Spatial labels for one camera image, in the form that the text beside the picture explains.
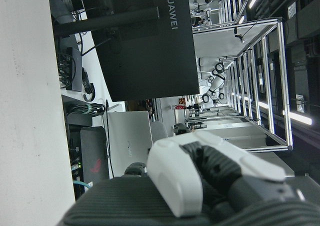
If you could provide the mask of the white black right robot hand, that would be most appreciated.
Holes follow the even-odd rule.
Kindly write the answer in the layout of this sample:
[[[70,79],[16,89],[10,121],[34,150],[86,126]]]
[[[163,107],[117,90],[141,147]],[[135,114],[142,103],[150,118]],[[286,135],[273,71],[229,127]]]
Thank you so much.
[[[317,226],[285,170],[205,130],[156,141],[142,176],[95,184],[61,226]]]

